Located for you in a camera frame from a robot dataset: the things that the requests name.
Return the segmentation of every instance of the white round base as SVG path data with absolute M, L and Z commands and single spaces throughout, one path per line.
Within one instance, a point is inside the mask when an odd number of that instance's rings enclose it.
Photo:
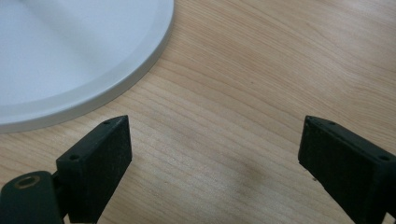
M 160 57 L 173 0 L 0 1 L 0 133 L 76 118 Z

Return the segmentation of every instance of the wood grain surface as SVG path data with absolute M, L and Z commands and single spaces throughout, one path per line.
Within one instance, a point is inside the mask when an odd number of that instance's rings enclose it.
M 54 172 L 98 123 L 128 115 L 134 159 L 99 223 L 352 223 L 297 160 L 304 116 L 396 154 L 396 1 L 175 4 L 165 52 L 123 95 L 0 134 L 0 187 Z

